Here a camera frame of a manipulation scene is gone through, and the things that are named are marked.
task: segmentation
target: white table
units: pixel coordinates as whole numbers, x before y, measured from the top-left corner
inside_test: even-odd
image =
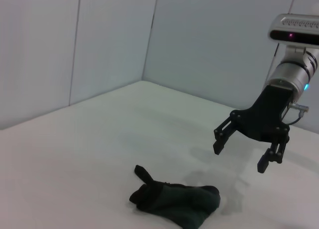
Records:
[[[129,203],[142,182],[214,185],[203,229],[317,229],[319,135],[292,127],[282,165],[269,144],[234,134],[219,156],[213,130],[232,109],[148,82],[0,132],[1,229],[174,229]]]

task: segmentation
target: cloth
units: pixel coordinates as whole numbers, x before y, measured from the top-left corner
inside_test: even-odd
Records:
[[[154,181],[139,165],[135,174],[145,184],[131,195],[130,201],[137,209],[167,218],[183,229],[198,229],[219,207],[219,191],[213,186],[189,187]]]

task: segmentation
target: cable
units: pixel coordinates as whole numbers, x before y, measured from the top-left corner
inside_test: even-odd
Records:
[[[294,122],[287,123],[286,125],[293,125],[293,124],[297,123],[299,120],[301,120],[301,117],[298,117],[298,119],[296,119]]]

